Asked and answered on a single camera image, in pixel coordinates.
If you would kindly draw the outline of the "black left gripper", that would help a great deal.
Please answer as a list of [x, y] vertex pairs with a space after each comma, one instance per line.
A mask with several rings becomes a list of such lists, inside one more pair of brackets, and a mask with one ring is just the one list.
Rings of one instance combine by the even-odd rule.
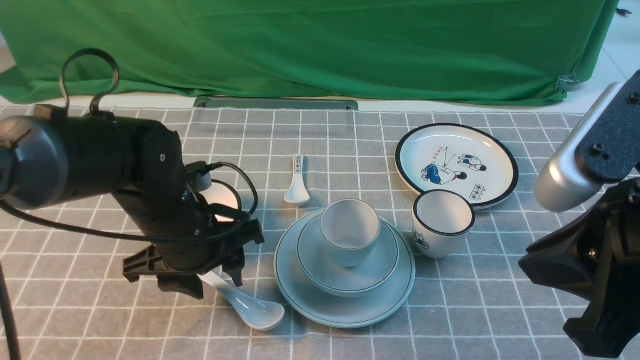
[[196, 300], [204, 299], [201, 276], [218, 267], [222, 268], [233, 284], [243, 285], [243, 269], [246, 265], [244, 246], [265, 242], [262, 225], [258, 219], [242, 224], [222, 222], [217, 239], [194, 239], [190, 243], [151, 244], [146, 249], [125, 258], [122, 274], [130, 283], [144, 276], [157, 278], [160, 291], [178, 293]]

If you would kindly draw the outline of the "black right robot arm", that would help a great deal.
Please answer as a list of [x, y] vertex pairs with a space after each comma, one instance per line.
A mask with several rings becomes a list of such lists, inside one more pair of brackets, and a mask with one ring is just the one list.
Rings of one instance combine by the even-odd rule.
[[535, 285], [586, 300], [563, 331], [585, 356], [618, 358], [640, 330], [640, 75], [608, 86], [546, 162], [537, 203], [554, 214], [609, 189], [586, 212], [528, 246], [519, 267]]

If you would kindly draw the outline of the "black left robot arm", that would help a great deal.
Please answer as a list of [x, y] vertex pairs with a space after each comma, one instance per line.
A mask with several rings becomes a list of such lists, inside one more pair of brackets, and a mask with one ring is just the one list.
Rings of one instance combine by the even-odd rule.
[[[253, 194], [244, 211], [210, 204], [202, 191], [210, 173], [228, 167]], [[55, 205], [110, 194], [141, 235], [84, 228], [30, 214]], [[71, 117], [64, 108], [37, 105], [32, 116], [1, 122], [1, 209], [27, 223], [114, 240], [149, 243], [123, 260], [130, 283], [153, 276], [163, 292], [197, 300], [202, 276], [221, 267], [243, 285], [243, 247], [265, 241], [253, 218], [259, 196], [249, 176], [230, 162], [184, 164], [177, 132], [160, 121], [91, 111]]]

